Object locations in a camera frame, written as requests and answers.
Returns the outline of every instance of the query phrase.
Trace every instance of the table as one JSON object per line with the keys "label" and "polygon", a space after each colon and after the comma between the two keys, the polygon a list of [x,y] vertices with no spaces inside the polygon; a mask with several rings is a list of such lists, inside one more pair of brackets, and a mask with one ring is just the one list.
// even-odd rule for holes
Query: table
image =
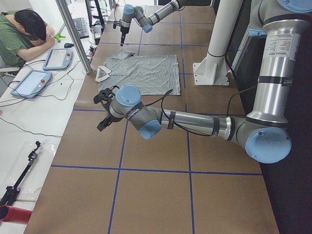
{"label": "table", "polygon": [[[158,8],[144,6],[144,12]],[[121,14],[118,7],[111,16]],[[195,86],[193,78],[193,62],[206,56],[214,20],[213,8],[185,7],[148,34],[132,23],[124,49],[177,55],[181,95],[167,97],[164,108],[225,116],[235,84]],[[92,68],[119,43],[120,32],[109,22]],[[105,112],[93,104],[95,75],[84,79],[25,234],[278,233],[259,164],[240,146],[168,129],[144,141],[125,120],[99,132]],[[230,113],[244,116],[238,96]]]}
{"label": "table", "polygon": [[[72,42],[66,27],[61,32],[66,38],[61,38],[60,43],[55,43],[53,49],[63,48],[66,42]],[[93,35],[81,40],[85,51],[94,46]],[[35,99],[16,99],[10,95],[8,88],[0,99],[0,109],[3,111],[1,118],[14,123],[24,130],[33,133],[42,133],[43,136],[26,133],[12,124],[0,120],[0,191],[2,195],[7,185],[13,185],[28,163],[28,155],[35,148],[35,142],[41,142],[37,153],[39,155],[31,172],[23,180],[21,193],[14,206],[32,210],[44,183],[52,159],[58,148],[61,136],[65,130],[67,121],[73,109],[82,87],[85,71],[79,62],[75,47],[73,49],[73,60],[66,71],[52,71],[53,78],[47,87]],[[42,70],[48,51],[41,56],[27,62],[29,66],[22,68],[14,81],[21,80],[31,69]],[[26,225],[2,223],[1,233],[23,233]]]}

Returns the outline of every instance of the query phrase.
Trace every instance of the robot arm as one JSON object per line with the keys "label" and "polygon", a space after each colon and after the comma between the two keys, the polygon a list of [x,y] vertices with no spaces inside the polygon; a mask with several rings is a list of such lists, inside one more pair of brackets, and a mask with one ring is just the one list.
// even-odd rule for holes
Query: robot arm
{"label": "robot arm", "polygon": [[114,21],[114,28],[120,26],[121,31],[121,43],[123,46],[126,34],[129,33],[131,20],[135,19],[137,23],[142,27],[145,33],[150,32],[153,29],[153,25],[160,22],[163,18],[168,16],[174,11],[179,10],[184,6],[185,0],[174,0],[167,5],[160,8],[158,11],[150,15],[148,18],[143,13],[143,8],[139,6],[133,7],[132,5],[125,5],[122,15],[122,20]]}
{"label": "robot arm", "polygon": [[97,126],[100,131],[112,122],[126,118],[144,139],[151,139],[161,127],[182,129],[206,137],[222,137],[241,145],[250,157],[263,163],[277,162],[290,151],[291,140],[283,129],[251,126],[244,118],[218,118],[145,106],[141,102],[140,90],[134,85],[122,86],[116,94],[113,89],[102,90],[94,97],[94,103],[101,102],[107,111],[106,118]]}
{"label": "robot arm", "polygon": [[[300,37],[310,24],[307,12],[312,12],[312,6],[308,2],[253,0],[250,25],[253,29],[263,28],[264,34],[256,33],[258,36],[267,36],[253,111],[246,118],[222,119],[147,107],[140,101],[139,90],[133,85],[127,85],[116,95],[112,89],[108,89],[95,96],[95,103],[107,101],[106,104],[102,103],[107,110],[107,117],[97,128],[101,131],[112,122],[126,117],[145,139],[152,138],[162,126],[169,129],[179,127],[202,136],[220,136],[235,142],[250,157],[262,163],[282,160],[291,150],[291,139],[284,130],[288,123],[284,110]],[[121,31],[125,29],[122,31],[124,36],[129,32],[130,19],[136,18],[142,27],[151,26],[173,11],[171,3],[148,18],[144,17],[141,8],[133,8],[129,14],[128,11],[124,12],[120,23]]]}

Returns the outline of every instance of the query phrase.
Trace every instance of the green t-shirt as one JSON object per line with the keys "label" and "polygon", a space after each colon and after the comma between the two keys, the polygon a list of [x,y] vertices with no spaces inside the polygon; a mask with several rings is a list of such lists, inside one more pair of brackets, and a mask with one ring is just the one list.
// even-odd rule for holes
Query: green t-shirt
{"label": "green t-shirt", "polygon": [[15,14],[17,11],[0,14],[0,56],[8,67],[21,67],[25,61],[17,55],[20,49],[29,49],[34,47],[30,40],[35,40],[27,36],[11,24],[5,17],[7,14]]}

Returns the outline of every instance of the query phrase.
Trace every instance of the red object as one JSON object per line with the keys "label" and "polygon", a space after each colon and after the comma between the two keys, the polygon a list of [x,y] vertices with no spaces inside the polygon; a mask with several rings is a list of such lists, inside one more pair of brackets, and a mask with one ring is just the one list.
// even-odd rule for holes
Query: red object
{"label": "red object", "polygon": [[18,207],[0,206],[0,222],[27,224],[32,211]]}

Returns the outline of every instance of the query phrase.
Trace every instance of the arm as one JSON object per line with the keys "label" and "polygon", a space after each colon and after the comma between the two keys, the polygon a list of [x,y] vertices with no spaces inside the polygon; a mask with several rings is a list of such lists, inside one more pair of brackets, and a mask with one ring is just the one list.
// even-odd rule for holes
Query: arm
{"label": "arm", "polygon": [[50,34],[52,36],[54,35],[54,28],[49,24],[46,26],[46,31],[47,31],[47,34]]}
{"label": "arm", "polygon": [[[47,26],[47,33],[48,33],[48,30],[52,29],[50,32],[53,35],[53,31],[54,31],[53,28],[51,27],[48,29],[48,26]],[[55,43],[54,37],[47,35],[46,42],[44,44],[35,46],[33,48],[29,48],[29,49],[21,49],[18,51],[17,55],[20,56],[23,60],[29,61],[41,55],[43,52],[45,52],[49,48],[51,48],[54,45],[54,43]]]}

